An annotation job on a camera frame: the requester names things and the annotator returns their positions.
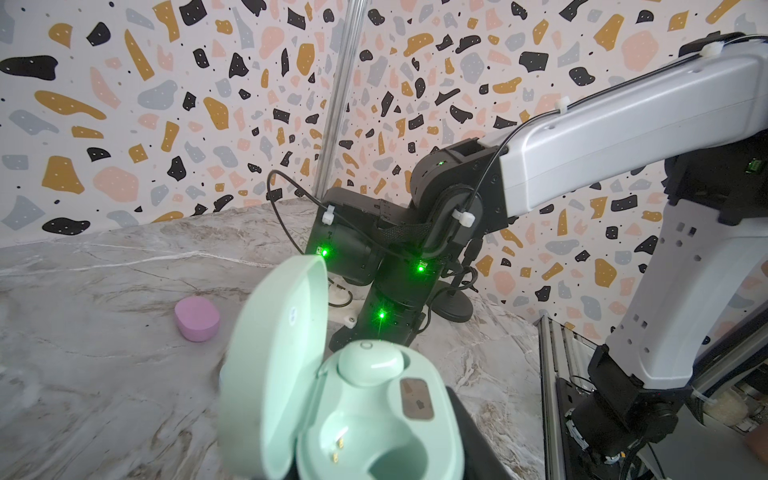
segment black stand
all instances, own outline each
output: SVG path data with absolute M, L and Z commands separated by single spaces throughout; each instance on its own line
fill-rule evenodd
M 467 245 L 466 250 L 464 250 L 464 260 L 462 260 L 463 271 L 466 271 L 466 267 L 475 261 L 480 254 L 481 248 L 482 237 L 474 238 L 469 241 L 469 245 Z M 464 273 L 459 273 L 453 278 L 450 285 L 442 280 L 438 281 L 437 285 L 435 285 L 435 289 L 432 291 L 432 295 L 430 295 L 429 300 L 427 300 L 427 305 L 432 308 L 432 311 L 449 322 L 468 322 L 469 319 L 472 318 L 472 301 L 461 290 L 444 291 L 440 293 L 437 298 L 435 298 L 435 294 L 448 286 L 461 286 L 463 279 Z
M 438 281 L 435 292 L 450 286 L 447 282 Z M 461 290 L 442 292 L 435 298 L 434 293 L 429 297 L 428 305 L 432 311 L 449 322 L 464 323 L 472 318 L 472 301 Z

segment metal pole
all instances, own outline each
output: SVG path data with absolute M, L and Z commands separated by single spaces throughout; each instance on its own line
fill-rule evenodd
M 345 22 L 344 32 L 339 49 L 339 60 L 336 64 L 336 73 L 334 74 L 335 81 L 328 105 L 326 127 L 323 132 L 323 146 L 320 150 L 317 174 L 312 186 L 312 194 L 317 198 L 322 198 L 328 190 L 329 176 L 333 167 L 333 155 L 336 153 L 339 129 L 346 113 L 346 94 L 355 66 L 355 52 L 360 42 L 360 32 L 362 32 L 367 3 L 368 0 L 349 0 L 346 18 L 341 20 L 341 22 Z

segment metal frame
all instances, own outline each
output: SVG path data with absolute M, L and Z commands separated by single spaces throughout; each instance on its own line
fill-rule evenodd
M 592 384 L 583 379 L 589 378 L 589 372 L 587 371 L 589 360 L 592 358 L 592 353 L 597 346 L 589 342 L 589 340 L 583 339 L 583 337 L 577 339 L 573 330 L 567 328 L 563 329 L 563 340 L 568 358 L 568 371 L 571 374 L 571 383 L 585 390 L 593 390 Z
M 552 321 L 542 317 L 538 321 L 539 356 L 541 364 L 541 418 L 544 428 L 544 452 L 547 480 L 566 480 L 563 438 L 560 432 L 560 409 L 555 383 L 555 350 L 552 347 Z
M 341 38 L 339 61 L 336 64 L 336 73 L 333 75 L 333 90 L 326 111 L 326 127 L 323 130 L 323 146 L 320 149 L 317 174 L 312 185 L 312 194 L 316 198 L 322 198 L 328 190 L 328 180 L 333 166 L 333 156 L 336 153 L 336 141 L 339 137 L 342 119 L 346 113 L 346 95 L 349 90 L 349 81 L 352 78 L 352 70 L 355 66 L 355 52 L 360 42 L 363 20 L 366 15 L 366 5 L 369 0 L 349 0 L 344 19 L 345 26 Z
M 763 310 L 765 310 L 766 306 L 768 306 L 768 302 L 764 303 L 755 311 L 761 313 Z M 702 393 L 707 392 L 709 389 L 719 383 L 720 379 L 748 360 L 765 345 L 768 345 L 768 323 L 761 326 L 755 333 L 742 341 L 742 343 L 718 359 L 717 362 L 709 369 L 697 376 L 693 380 L 694 388 Z M 717 392 L 720 392 L 723 389 L 728 389 L 731 386 L 736 385 L 739 380 L 748 375 L 750 371 L 751 370 L 745 372 L 743 375 L 736 376 L 725 382 L 723 385 L 718 387 L 715 392 L 712 392 L 712 396 L 715 396 Z

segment earbud case lid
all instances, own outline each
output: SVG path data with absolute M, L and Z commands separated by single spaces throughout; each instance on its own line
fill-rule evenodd
M 326 264 L 288 259 L 261 281 L 232 332 L 221 372 L 219 446 L 236 475 L 281 480 L 323 362 Z

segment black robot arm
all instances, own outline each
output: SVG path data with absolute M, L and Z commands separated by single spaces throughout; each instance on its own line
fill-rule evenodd
M 332 350 L 357 339 L 409 345 L 424 320 L 424 305 L 439 289 L 451 290 L 440 296 L 448 303 L 440 313 L 451 318 L 452 305 L 460 302 L 456 318 L 471 316 L 471 303 L 456 290 L 477 257 L 480 239 L 508 226 L 501 170 L 493 162 L 497 153 L 498 146 L 485 147 L 477 138 L 433 151 L 413 169 L 407 207 L 341 187 L 328 190 L 322 202 L 333 212 L 318 208 L 306 253 L 322 255 L 329 272 L 353 285 L 372 283 L 355 327 L 339 330 Z M 468 211 L 474 221 L 465 226 L 458 218 L 476 187 Z M 460 263 L 472 239 L 475 247 Z M 441 276 L 451 275 L 457 276 L 452 289 L 438 286 L 444 284 Z

